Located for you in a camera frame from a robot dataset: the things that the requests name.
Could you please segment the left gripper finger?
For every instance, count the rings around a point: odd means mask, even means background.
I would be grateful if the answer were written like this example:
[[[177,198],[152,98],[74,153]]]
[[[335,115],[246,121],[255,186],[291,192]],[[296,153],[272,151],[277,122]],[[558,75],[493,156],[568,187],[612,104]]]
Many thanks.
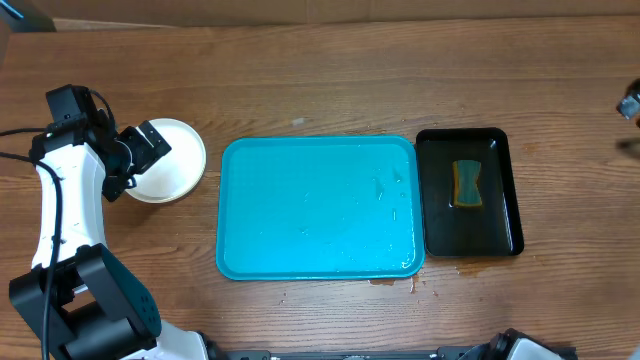
[[[107,201],[114,202],[125,190],[136,186],[137,182],[131,174],[108,175],[103,182],[102,195]]]
[[[129,151],[130,163],[126,172],[131,175],[144,174],[172,150],[150,121],[144,121],[138,127],[126,128],[118,135],[118,140]]]

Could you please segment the white plate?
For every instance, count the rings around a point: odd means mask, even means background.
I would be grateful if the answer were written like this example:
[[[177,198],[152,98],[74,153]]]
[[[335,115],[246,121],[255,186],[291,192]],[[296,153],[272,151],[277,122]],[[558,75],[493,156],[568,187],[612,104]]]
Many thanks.
[[[206,148],[200,135],[187,123],[157,118],[150,124],[171,150],[142,175],[126,193],[146,203],[167,203],[187,195],[201,180],[206,167]]]

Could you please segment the green yellow sponge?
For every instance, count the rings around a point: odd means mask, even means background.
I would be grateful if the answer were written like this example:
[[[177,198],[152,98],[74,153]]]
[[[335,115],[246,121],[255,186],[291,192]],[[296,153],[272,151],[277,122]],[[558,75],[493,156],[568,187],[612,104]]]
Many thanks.
[[[482,206],[482,197],[478,188],[481,168],[481,163],[476,160],[456,160],[452,163],[454,207]]]

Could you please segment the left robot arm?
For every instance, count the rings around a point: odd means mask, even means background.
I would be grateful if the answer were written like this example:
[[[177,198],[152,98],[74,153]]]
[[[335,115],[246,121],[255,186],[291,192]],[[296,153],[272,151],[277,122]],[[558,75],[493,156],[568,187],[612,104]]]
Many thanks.
[[[39,337],[44,358],[222,359],[204,334],[163,320],[149,290],[109,250],[104,200],[128,191],[176,200],[201,179],[201,137],[174,119],[122,132],[104,112],[65,112],[33,140],[40,176],[39,244],[31,270],[11,280],[11,304]]]

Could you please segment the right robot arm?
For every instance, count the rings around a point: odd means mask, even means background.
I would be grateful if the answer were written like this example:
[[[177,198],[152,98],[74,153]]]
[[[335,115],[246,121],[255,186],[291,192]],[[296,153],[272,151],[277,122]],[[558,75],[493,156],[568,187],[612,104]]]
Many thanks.
[[[639,126],[639,81],[632,83],[616,107],[627,120]],[[467,351],[461,359],[481,360],[577,360],[575,348],[552,349],[524,333],[509,329],[498,333],[489,343]]]

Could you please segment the black water tray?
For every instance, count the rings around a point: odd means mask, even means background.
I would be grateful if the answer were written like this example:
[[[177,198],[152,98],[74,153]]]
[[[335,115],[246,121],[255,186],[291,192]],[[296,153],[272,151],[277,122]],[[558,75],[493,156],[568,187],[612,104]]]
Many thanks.
[[[517,256],[524,250],[506,133],[491,128],[423,130],[416,136],[424,242],[434,257]],[[456,160],[481,163],[482,206],[452,203]]]

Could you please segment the teal plastic tray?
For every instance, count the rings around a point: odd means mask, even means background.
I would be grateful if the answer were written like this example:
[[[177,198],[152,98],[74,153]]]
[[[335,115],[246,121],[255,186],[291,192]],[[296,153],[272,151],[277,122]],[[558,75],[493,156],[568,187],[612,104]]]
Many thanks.
[[[404,137],[241,138],[223,153],[216,265],[229,279],[406,278],[423,236]]]

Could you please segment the dark object top-left corner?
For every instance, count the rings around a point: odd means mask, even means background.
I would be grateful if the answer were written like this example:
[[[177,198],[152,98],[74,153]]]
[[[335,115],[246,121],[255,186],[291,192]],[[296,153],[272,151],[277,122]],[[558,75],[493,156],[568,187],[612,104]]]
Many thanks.
[[[13,32],[56,32],[53,20],[29,0],[0,0],[1,21]]]

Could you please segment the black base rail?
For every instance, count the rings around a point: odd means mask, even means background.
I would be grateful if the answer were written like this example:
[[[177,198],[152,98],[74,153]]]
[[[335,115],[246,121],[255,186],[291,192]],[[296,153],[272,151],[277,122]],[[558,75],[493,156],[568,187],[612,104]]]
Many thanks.
[[[232,351],[214,359],[228,360],[481,360],[461,359],[467,351],[475,346],[445,346],[437,350],[421,351],[389,351],[389,352],[297,352],[297,353],[270,353],[269,351]]]

